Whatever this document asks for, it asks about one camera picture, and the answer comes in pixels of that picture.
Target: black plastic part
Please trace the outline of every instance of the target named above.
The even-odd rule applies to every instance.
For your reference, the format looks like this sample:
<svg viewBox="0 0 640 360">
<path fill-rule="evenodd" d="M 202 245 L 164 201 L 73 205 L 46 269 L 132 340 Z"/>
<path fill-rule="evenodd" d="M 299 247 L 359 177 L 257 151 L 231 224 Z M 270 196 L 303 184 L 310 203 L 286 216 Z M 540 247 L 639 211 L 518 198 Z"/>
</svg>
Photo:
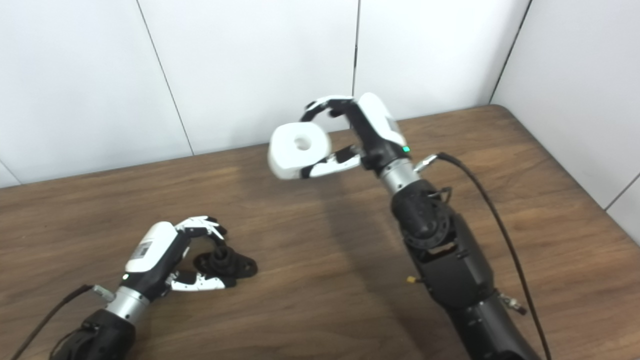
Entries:
<svg viewBox="0 0 640 360">
<path fill-rule="evenodd" d="M 82 327 L 53 355 L 54 360 L 121 360 L 133 346 L 136 328 L 104 309 L 89 316 Z"/>
<path fill-rule="evenodd" d="M 213 252 L 198 255 L 193 260 L 193 265 L 199 272 L 211 277 L 219 277 L 223 282 L 224 278 L 242 279 L 254 276 L 258 272 L 255 260 L 238 254 L 228 246 L 219 246 Z"/>
<path fill-rule="evenodd" d="M 335 161 L 341 164 L 349 159 L 353 158 L 356 154 L 351 151 L 351 145 L 344 147 L 335 152 Z"/>
<path fill-rule="evenodd" d="M 433 300 L 445 309 L 462 309 L 494 292 L 493 270 L 464 219 L 455 214 L 451 222 L 455 238 L 449 250 L 410 254 Z"/>
<path fill-rule="evenodd" d="M 426 181 L 416 181 L 392 200 L 420 282 L 447 311 L 472 360 L 540 360 L 500 302 L 493 270 L 467 223 L 439 196 L 429 197 L 433 191 Z M 408 234 L 436 234 L 426 224 L 436 221 L 436 228 L 442 227 L 443 215 L 449 226 L 439 248 L 425 250 L 406 239 Z"/>
<path fill-rule="evenodd" d="M 193 271 L 180 271 L 178 276 L 174 279 L 175 282 L 187 285 L 193 285 L 197 280 L 198 274 Z"/>
<path fill-rule="evenodd" d="M 391 200 L 391 212 L 409 246 L 428 250 L 439 246 L 449 233 L 449 212 L 431 197 L 437 190 L 424 179 L 398 191 Z"/>
<path fill-rule="evenodd" d="M 380 137 L 356 103 L 352 102 L 340 110 L 344 111 L 353 130 L 362 142 L 364 156 L 360 159 L 365 169 L 373 170 L 377 176 L 380 176 L 380 173 L 392 161 L 411 158 L 402 146 Z"/>
<path fill-rule="evenodd" d="M 153 302 L 166 293 L 168 289 L 166 279 L 182 260 L 182 255 L 189 247 L 189 244 L 191 244 L 189 235 L 178 232 L 169 249 L 151 270 L 129 273 L 129 276 L 120 285 L 136 290 L 150 302 Z"/>
<path fill-rule="evenodd" d="M 511 321 L 497 292 L 447 314 L 472 360 L 540 360 Z"/>
</svg>

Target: metal connector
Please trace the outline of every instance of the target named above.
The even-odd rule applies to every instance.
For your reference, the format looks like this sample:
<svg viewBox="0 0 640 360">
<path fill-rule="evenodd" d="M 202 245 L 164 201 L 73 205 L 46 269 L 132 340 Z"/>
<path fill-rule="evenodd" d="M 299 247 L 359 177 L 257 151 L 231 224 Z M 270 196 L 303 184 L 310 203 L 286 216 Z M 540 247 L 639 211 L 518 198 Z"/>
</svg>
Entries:
<svg viewBox="0 0 640 360">
<path fill-rule="evenodd" d="M 422 161 L 420 161 L 419 163 L 417 163 L 417 164 L 415 164 L 413 166 L 413 171 L 422 172 L 429 165 L 431 165 L 431 163 L 434 162 L 437 158 L 438 158 L 438 155 L 436 155 L 436 154 L 432 154 L 432 155 L 427 156 Z"/>
<path fill-rule="evenodd" d="M 516 311 L 520 315 L 526 315 L 527 309 L 524 306 L 520 305 L 520 303 L 514 299 L 513 297 L 509 297 L 503 293 L 498 295 L 498 298 L 502 301 L 502 303 L 509 309 Z"/>
<path fill-rule="evenodd" d="M 93 285 L 93 292 L 96 293 L 99 297 L 103 298 L 106 302 L 112 302 L 116 299 L 116 295 L 111 291 L 103 288 L 100 285 Z"/>
</svg>

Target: black robotic arm segment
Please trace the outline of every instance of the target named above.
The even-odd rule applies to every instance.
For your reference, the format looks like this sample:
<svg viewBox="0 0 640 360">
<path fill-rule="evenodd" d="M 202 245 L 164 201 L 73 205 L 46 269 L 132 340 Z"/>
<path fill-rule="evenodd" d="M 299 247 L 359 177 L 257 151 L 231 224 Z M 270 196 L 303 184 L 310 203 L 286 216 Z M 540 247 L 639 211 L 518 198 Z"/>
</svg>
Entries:
<svg viewBox="0 0 640 360">
<path fill-rule="evenodd" d="M 440 155 L 430 156 L 414 168 L 406 140 L 375 95 L 365 94 L 358 101 L 331 98 L 312 102 L 302 121 L 311 121 L 327 108 L 332 109 L 332 116 L 346 116 L 361 141 L 358 153 L 363 167 L 375 172 L 392 197 L 391 211 L 420 273 L 419 282 L 447 312 L 469 356 L 473 360 L 539 360 L 503 303 L 523 309 L 495 289 L 491 266 L 468 225 L 441 199 L 443 190 L 419 175 Z M 344 170 L 335 168 L 335 172 Z M 542 333 L 541 340 L 548 354 Z"/>
</svg>

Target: label on robotic hand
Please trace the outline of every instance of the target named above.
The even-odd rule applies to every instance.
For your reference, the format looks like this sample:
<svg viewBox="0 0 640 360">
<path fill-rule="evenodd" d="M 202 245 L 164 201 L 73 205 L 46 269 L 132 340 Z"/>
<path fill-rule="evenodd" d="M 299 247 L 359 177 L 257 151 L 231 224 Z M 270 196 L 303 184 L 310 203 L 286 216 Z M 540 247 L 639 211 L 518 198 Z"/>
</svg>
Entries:
<svg viewBox="0 0 640 360">
<path fill-rule="evenodd" d="M 135 260 L 135 259 L 144 258 L 145 254 L 147 253 L 147 251 L 151 247 L 152 243 L 153 243 L 152 241 L 147 241 L 147 242 L 144 242 L 144 243 L 140 243 L 138 245 L 138 247 L 136 247 L 136 250 L 133 252 L 133 254 L 131 254 L 131 257 L 129 258 L 129 260 Z"/>
<path fill-rule="evenodd" d="M 125 266 L 126 272 L 146 272 L 160 261 L 169 246 L 178 236 L 171 223 L 162 221 L 154 224 L 131 254 Z"/>
</svg>

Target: robotic hand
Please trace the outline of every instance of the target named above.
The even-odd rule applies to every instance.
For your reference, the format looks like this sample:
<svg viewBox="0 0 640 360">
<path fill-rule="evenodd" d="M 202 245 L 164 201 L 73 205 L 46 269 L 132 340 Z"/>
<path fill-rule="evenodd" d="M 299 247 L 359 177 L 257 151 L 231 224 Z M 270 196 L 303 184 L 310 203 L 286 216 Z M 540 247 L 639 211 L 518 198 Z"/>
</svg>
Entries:
<svg viewBox="0 0 640 360">
<path fill-rule="evenodd" d="M 358 164 L 372 170 L 391 196 L 391 211 L 420 273 L 420 279 L 413 281 L 424 283 L 431 297 L 445 309 L 471 359 L 539 360 L 503 304 L 521 313 L 524 309 L 495 289 L 493 271 L 476 239 L 462 216 L 441 196 L 447 188 L 437 190 L 419 175 L 438 158 L 450 162 L 454 158 L 440 153 L 414 168 L 404 136 L 373 94 L 364 94 L 359 100 L 344 96 L 318 99 L 307 106 L 300 121 L 309 122 L 326 109 L 332 117 L 345 115 L 361 144 L 322 159 L 307 159 L 308 166 L 294 178 L 323 176 Z M 277 136 L 281 128 L 274 132 L 271 146 L 273 139 L 285 138 Z M 286 162 L 283 158 L 287 154 L 270 156 L 269 165 L 278 176 L 281 172 L 275 167 Z"/>
<path fill-rule="evenodd" d="M 68 335 L 52 358 L 56 360 L 123 359 L 135 340 L 135 325 L 147 306 L 169 291 L 204 291 L 233 287 L 236 279 L 258 271 L 254 260 L 226 246 L 227 230 L 210 217 L 191 217 L 171 225 L 154 224 L 125 266 L 115 294 L 94 286 L 108 301 Z M 215 250 L 194 260 L 198 272 L 178 272 L 175 267 L 189 251 L 191 239 L 209 237 Z"/>
</svg>

